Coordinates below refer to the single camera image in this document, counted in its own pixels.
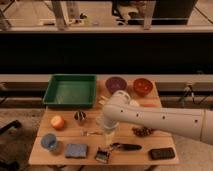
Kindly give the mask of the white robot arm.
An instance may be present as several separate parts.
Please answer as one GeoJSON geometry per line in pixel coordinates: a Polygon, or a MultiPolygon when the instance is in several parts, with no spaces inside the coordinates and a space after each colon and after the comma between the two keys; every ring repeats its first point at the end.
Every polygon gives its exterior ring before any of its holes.
{"type": "Polygon", "coordinates": [[[103,128],[111,131],[120,122],[142,125],[213,145],[213,111],[184,108],[138,107],[125,91],[116,91],[103,105],[103,128]]]}

